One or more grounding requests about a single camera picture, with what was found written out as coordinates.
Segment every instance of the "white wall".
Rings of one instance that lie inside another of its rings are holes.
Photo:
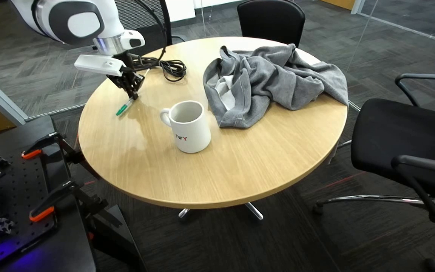
[[[171,22],[194,18],[194,0],[165,0]]]
[[[239,0],[194,0],[194,8],[196,9],[201,8],[201,1],[202,1],[202,7],[209,7],[214,5],[236,2]]]

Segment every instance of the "white mug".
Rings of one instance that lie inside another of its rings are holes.
[[[177,148],[185,153],[196,153],[211,141],[211,130],[201,103],[187,100],[160,111],[160,119],[172,128]]]

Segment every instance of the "gray sweatshirt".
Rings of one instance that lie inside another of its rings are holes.
[[[348,105],[347,81],[333,64],[303,61],[294,44],[232,52],[204,71],[204,90],[220,127],[247,128],[266,113],[271,101],[299,110],[322,92]]]

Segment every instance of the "chair backrest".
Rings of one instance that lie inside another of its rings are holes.
[[[294,43],[302,37],[305,13],[288,0],[250,0],[238,5],[243,37]]]
[[[142,0],[162,22],[166,29],[167,45],[172,45],[171,20],[165,0]],[[144,55],[164,46],[164,38],[154,17],[138,5],[135,0],[115,0],[119,19],[124,29],[137,30],[145,39],[145,45],[131,50],[131,53]]]

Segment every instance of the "black cable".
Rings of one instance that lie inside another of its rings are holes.
[[[186,65],[181,60],[162,60],[162,56],[165,53],[165,48],[167,46],[167,33],[164,25],[159,20],[155,12],[150,9],[147,4],[142,2],[141,0],[135,0],[138,5],[140,5],[143,9],[145,9],[147,12],[149,12],[150,15],[154,18],[154,20],[159,25],[162,35],[164,36],[164,46],[162,48],[162,53],[160,54],[159,58],[155,57],[141,57],[134,54],[129,54],[131,57],[136,57],[137,59],[133,60],[133,72],[143,71],[146,69],[152,69],[156,66],[160,66],[162,68],[162,72],[164,73],[165,79],[171,82],[180,81],[183,79],[183,77],[186,75]],[[170,74],[173,77],[176,77],[176,79],[170,79],[166,76],[167,74]]]

